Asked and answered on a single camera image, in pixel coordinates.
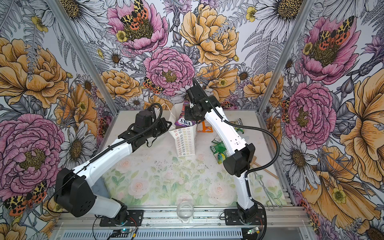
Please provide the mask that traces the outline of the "purple Fox's berries packet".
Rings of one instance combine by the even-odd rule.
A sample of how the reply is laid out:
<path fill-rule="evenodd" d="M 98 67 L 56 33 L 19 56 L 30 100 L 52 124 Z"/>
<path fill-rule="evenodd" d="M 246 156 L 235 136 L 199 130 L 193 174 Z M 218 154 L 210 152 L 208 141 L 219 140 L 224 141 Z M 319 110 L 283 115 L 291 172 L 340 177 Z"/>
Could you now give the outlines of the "purple Fox's berries packet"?
<path fill-rule="evenodd" d="M 185 108 L 189 107 L 189 106 L 190 106 L 189 101 L 184 101 L 180 116 L 175 122 L 175 125 L 177 127 L 186 128 L 186 127 L 192 127 L 192 126 L 196 125 L 195 121 L 189 121 L 189 120 L 186 120 L 186 118 L 185 118 Z"/>

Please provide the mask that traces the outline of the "white printed paper bag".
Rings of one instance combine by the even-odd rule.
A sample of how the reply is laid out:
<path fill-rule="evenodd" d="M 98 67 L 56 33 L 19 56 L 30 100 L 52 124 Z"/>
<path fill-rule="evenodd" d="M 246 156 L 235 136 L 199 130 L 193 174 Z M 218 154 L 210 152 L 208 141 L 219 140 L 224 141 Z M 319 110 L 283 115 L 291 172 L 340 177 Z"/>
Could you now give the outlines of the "white printed paper bag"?
<path fill-rule="evenodd" d="M 169 122 L 172 123 L 169 133 L 175 140 L 178 157 L 194 156 L 196 154 L 197 124 L 192 127 L 181 128 L 175 125 L 182 111 L 183 103 L 175 104 L 170 110 Z"/>

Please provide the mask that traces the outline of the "green Fox's candy packet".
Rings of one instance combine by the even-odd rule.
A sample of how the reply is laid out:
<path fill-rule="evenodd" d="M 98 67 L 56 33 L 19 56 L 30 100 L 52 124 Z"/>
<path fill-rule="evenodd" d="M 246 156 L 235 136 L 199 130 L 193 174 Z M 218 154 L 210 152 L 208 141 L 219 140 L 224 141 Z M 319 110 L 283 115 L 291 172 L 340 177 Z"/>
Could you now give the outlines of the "green Fox's candy packet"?
<path fill-rule="evenodd" d="M 218 164 L 222 164 L 224 160 L 230 157 L 229 152 L 227 151 L 227 148 L 223 141 L 221 142 L 214 142 L 212 146 L 210 146 L 210 150 L 214 157 L 216 158 Z"/>

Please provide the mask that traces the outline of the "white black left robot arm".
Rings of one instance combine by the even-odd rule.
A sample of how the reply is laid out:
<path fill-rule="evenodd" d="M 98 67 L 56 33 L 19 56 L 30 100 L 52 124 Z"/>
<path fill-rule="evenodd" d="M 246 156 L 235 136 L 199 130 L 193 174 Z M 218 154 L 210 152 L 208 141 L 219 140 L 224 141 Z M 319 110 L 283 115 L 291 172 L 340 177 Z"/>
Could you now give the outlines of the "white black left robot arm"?
<path fill-rule="evenodd" d="M 122 225 L 128 219 L 127 206 L 119 200 L 98 196 L 92 187 L 123 158 L 134 153 L 149 139 L 157 139 L 166 133 L 171 122 L 162 116 L 159 103 L 140 111 L 126 131 L 103 151 L 73 168 L 64 168 L 57 174 L 54 201 L 75 217 L 94 214 L 113 219 Z"/>

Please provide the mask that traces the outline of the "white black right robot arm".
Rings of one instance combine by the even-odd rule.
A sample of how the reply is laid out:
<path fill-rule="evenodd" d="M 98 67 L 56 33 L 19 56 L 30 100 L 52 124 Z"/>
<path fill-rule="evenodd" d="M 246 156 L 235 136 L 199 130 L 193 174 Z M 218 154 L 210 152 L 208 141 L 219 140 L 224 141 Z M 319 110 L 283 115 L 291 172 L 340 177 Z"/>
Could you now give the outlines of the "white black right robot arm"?
<path fill-rule="evenodd" d="M 240 137 L 226 117 L 215 96 L 208 96 L 196 79 L 187 90 L 190 106 L 185 108 L 185 118 L 190 121 L 207 121 L 224 143 L 229 157 L 223 161 L 226 171 L 233 176 L 237 191 L 237 208 L 240 220 L 249 224 L 258 212 L 252 199 L 246 172 L 254 157 L 255 146 Z"/>

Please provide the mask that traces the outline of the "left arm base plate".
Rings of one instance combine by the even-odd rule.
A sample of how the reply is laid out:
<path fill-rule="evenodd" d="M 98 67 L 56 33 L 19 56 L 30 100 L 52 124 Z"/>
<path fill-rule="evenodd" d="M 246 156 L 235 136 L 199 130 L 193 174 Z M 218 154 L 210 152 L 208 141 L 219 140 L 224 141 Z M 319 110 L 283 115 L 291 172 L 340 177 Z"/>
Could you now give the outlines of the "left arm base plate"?
<path fill-rule="evenodd" d="M 100 227 L 140 227 L 144 218 L 144 210 L 125 210 L 115 218 L 102 217 Z"/>

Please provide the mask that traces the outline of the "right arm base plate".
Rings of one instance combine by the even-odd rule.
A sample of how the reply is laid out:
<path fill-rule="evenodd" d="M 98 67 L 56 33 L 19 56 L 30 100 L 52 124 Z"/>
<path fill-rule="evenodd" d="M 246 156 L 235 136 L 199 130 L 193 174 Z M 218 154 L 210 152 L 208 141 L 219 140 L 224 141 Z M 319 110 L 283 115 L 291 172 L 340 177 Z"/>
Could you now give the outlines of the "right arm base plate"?
<path fill-rule="evenodd" d="M 265 225 L 266 211 L 258 209 L 253 217 L 247 214 L 239 214 L 237 209 L 225 209 L 224 221 L 226 226 L 261 226 Z"/>

